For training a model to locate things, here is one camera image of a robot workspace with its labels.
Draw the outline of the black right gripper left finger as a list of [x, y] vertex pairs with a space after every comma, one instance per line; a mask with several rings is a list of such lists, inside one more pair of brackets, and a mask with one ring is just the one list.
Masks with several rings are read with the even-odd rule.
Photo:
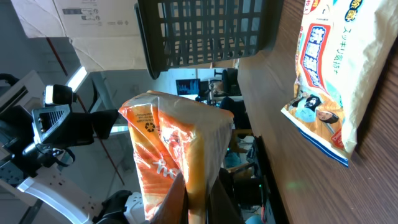
[[179, 173], [150, 224], [188, 223], [188, 196], [183, 175]]

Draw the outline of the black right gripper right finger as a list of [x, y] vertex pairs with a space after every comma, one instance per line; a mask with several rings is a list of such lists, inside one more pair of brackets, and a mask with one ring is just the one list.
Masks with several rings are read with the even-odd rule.
[[231, 174], [221, 168], [206, 202], [207, 224], [244, 224], [234, 198]]

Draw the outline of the small orange packet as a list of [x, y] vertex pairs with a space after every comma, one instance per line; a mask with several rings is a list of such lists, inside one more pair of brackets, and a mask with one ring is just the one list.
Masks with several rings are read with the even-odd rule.
[[182, 174], [188, 221], [204, 223], [206, 199], [231, 139], [232, 112], [147, 91], [127, 100], [119, 113], [128, 121], [146, 219], [155, 215]]

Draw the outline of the gold blue wipes packet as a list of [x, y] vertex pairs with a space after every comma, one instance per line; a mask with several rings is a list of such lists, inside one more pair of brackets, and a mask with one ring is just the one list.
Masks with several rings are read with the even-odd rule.
[[294, 98], [282, 113], [347, 166], [357, 130], [397, 38], [397, 0], [306, 0]]

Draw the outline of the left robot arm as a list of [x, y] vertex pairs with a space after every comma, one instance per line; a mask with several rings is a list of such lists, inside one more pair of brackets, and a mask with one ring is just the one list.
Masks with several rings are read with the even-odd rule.
[[65, 85], [44, 85], [35, 72], [1, 75], [9, 85], [1, 96], [1, 184], [72, 223], [142, 223], [139, 193], [119, 190], [97, 200], [62, 174], [75, 162], [72, 147], [107, 139], [118, 118], [116, 110], [73, 111], [86, 75], [79, 68]]

